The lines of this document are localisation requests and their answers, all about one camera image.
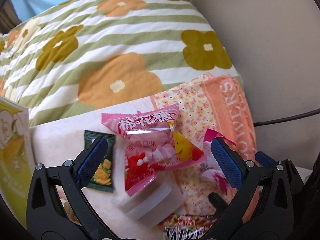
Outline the pink marshmallow bag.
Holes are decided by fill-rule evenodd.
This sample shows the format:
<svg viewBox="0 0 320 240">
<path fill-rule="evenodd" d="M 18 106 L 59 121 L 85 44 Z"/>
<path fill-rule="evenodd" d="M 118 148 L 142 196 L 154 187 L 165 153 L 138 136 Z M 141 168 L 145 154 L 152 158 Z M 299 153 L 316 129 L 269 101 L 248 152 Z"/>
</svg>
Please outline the pink marshmallow bag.
<svg viewBox="0 0 320 240">
<path fill-rule="evenodd" d="M 125 191 L 133 196 L 158 172 L 185 168 L 207 159 L 177 129 L 179 105 L 149 112 L 101 115 L 101 123 L 125 140 Z"/>
</svg>

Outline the small dark green snack packet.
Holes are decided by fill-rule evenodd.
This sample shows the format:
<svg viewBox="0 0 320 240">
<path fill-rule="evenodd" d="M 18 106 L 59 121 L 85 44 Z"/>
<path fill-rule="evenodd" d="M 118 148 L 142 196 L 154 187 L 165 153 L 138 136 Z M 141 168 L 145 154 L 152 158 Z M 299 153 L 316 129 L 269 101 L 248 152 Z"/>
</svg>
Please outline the small dark green snack packet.
<svg viewBox="0 0 320 240">
<path fill-rule="evenodd" d="M 104 137 L 107 139 L 108 148 L 103 157 L 101 164 L 98 166 L 94 176 L 92 177 L 88 188 L 113 193 L 114 187 L 112 183 L 112 163 L 113 163 L 113 147 L 116 142 L 116 136 L 114 134 L 107 134 L 102 132 L 84 131 L 85 149 L 89 146 L 97 137 Z"/>
</svg>

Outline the pink floral flowers cloth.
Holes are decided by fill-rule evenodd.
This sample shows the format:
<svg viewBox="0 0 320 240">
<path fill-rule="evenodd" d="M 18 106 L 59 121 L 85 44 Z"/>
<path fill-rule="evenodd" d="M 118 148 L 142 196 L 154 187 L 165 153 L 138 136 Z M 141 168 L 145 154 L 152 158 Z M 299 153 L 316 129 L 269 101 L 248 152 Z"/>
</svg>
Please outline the pink floral flowers cloth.
<svg viewBox="0 0 320 240">
<path fill-rule="evenodd" d="M 232 149 L 244 160 L 254 158 L 257 143 L 253 121 L 237 79 L 206 73 L 151 99 L 156 109 L 179 104 L 176 128 L 198 148 L 202 148 L 207 129 L 214 129 L 236 144 Z M 203 180 L 199 164 L 176 170 L 174 176 L 185 198 L 176 211 L 179 215 L 213 215 L 216 209 L 208 200 L 210 193 L 218 193 L 230 203 L 237 192 L 227 180 Z"/>
</svg>

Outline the green cardboard box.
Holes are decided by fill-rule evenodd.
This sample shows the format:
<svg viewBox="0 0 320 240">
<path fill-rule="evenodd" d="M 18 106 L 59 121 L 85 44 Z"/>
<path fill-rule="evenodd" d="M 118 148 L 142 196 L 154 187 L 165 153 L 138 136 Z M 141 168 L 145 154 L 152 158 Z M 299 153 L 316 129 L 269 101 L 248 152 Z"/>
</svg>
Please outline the green cardboard box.
<svg viewBox="0 0 320 240">
<path fill-rule="evenodd" d="M 23 227 L 34 168 L 29 111 L 1 97 L 1 197 Z"/>
</svg>

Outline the pink white candy packet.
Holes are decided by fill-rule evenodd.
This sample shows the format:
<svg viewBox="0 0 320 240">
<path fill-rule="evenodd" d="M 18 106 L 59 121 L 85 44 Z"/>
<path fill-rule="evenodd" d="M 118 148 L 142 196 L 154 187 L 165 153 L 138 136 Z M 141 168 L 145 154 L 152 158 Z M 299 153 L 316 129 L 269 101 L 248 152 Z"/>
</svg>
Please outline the pink white candy packet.
<svg viewBox="0 0 320 240">
<path fill-rule="evenodd" d="M 231 141 L 220 132 L 210 128 L 207 129 L 204 134 L 204 140 L 202 145 L 202 150 L 206 155 L 207 160 L 201 164 L 200 174 L 202 180 L 209 181 L 211 183 L 217 183 L 217 187 L 219 188 L 219 190 L 221 190 L 224 194 L 227 194 L 227 179 L 211 151 L 212 140 L 215 138 L 222 138 L 223 141 L 227 144 L 233 146 L 236 145 L 235 142 Z"/>
</svg>

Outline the left brown curtain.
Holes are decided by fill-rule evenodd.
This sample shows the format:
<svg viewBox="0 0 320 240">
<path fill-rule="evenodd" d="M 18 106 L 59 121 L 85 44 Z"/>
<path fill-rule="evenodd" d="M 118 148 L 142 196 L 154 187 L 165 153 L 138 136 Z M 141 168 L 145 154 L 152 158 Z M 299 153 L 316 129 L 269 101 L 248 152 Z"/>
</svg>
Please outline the left brown curtain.
<svg viewBox="0 0 320 240">
<path fill-rule="evenodd" d="M 9 31 L 11 31 L 11 29 L 19 25 L 21 22 L 22 21 L 18 18 L 11 0 L 7 0 L 0 12 L 1 34 L 7 34 Z"/>
</svg>

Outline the floral striped quilt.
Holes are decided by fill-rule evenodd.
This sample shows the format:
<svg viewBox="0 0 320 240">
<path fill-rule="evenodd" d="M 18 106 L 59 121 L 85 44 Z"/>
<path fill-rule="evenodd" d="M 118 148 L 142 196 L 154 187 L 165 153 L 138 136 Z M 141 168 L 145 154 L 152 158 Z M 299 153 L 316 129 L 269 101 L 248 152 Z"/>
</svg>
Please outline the floral striped quilt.
<svg viewBox="0 0 320 240">
<path fill-rule="evenodd" d="M 1 96 L 36 126 L 170 89 L 239 78 L 189 0 L 68 0 L 1 35 Z"/>
</svg>

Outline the white foam block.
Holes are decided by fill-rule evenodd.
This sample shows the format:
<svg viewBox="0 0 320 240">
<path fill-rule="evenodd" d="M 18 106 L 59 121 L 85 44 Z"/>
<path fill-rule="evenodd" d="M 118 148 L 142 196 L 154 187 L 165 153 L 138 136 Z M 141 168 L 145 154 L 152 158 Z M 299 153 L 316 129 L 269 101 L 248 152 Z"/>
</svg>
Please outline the white foam block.
<svg viewBox="0 0 320 240">
<path fill-rule="evenodd" d="M 184 196 L 172 171 L 159 173 L 154 181 L 132 197 L 125 194 L 111 200 L 122 214 L 148 229 L 174 213 L 183 202 Z"/>
</svg>

